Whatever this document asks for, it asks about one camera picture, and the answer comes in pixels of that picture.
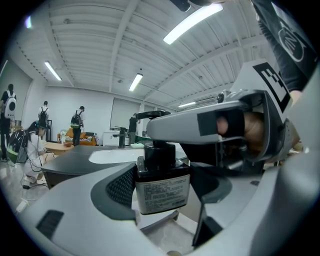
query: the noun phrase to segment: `window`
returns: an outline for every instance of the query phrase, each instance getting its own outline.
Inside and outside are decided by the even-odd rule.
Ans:
[[[129,119],[138,113],[140,104],[128,100],[114,98],[110,128],[125,127],[129,129]]]

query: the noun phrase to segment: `ceiling light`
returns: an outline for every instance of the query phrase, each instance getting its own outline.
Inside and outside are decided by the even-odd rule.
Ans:
[[[178,37],[180,37],[188,29],[204,20],[205,18],[222,11],[224,8],[221,4],[211,4],[206,7],[202,7],[192,13],[190,16],[181,21],[169,34],[163,39],[168,45],[171,45]]]
[[[32,27],[32,24],[31,24],[31,16],[29,16],[28,18],[25,19],[24,24],[25,24],[25,27],[26,27],[27,29],[31,29],[31,27]]]
[[[44,63],[46,65],[46,67],[51,71],[51,73],[54,75],[54,77],[56,79],[58,79],[59,81],[61,81],[61,77],[56,73],[56,71],[54,70],[54,68],[51,66],[50,62],[46,61]]]
[[[134,80],[133,80],[133,82],[132,82],[132,84],[131,84],[131,86],[130,86],[129,91],[131,91],[131,92],[134,91],[134,89],[135,89],[136,86],[139,84],[139,82],[140,82],[140,80],[142,79],[143,76],[144,76],[144,75],[143,75],[143,74],[140,74],[140,73],[136,74],[136,76],[135,76],[135,78],[134,78]]]
[[[179,108],[183,108],[183,107],[186,107],[186,106],[191,106],[191,105],[194,105],[196,104],[195,102],[190,102],[190,103],[187,103],[187,104],[183,104],[183,105],[180,105]]]
[[[6,65],[7,65],[7,63],[8,63],[8,60],[5,61],[4,65],[3,65],[2,69],[1,69],[0,77],[1,77],[2,72],[4,71],[4,69],[5,69]]]

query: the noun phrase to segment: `black countertop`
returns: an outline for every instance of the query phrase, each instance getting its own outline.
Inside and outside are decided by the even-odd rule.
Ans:
[[[94,173],[106,168],[123,165],[118,163],[94,163],[89,161],[90,155],[98,150],[117,150],[118,146],[82,146],[78,145],[64,154],[57,156],[53,161],[45,164],[42,170],[48,173],[80,176]],[[185,158],[185,153],[179,152],[177,158]]]

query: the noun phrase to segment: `sofa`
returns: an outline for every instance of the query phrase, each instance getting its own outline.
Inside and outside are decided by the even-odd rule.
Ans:
[[[57,138],[58,138],[58,143],[61,143],[60,140],[60,133],[58,133]],[[74,131],[72,128],[69,128],[69,130],[67,131],[66,135],[65,135],[65,141],[66,142],[72,142],[74,138]],[[81,132],[80,135],[80,141],[79,141],[79,145],[81,146],[96,146],[97,145],[97,135],[93,132],[88,132],[88,134],[86,132]]]

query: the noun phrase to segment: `black backpack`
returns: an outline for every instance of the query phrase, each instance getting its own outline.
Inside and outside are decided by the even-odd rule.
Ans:
[[[43,107],[41,107],[41,113],[40,113],[40,115],[39,115],[39,121],[44,121],[44,122],[46,122],[46,120],[47,120],[47,110],[48,110],[48,108],[46,108],[46,110],[44,111],[44,109],[43,109]]]
[[[80,111],[80,113],[78,114],[78,110],[75,112],[75,115],[71,118],[71,128],[73,129],[77,129],[80,127],[81,124],[81,115],[82,111]]]

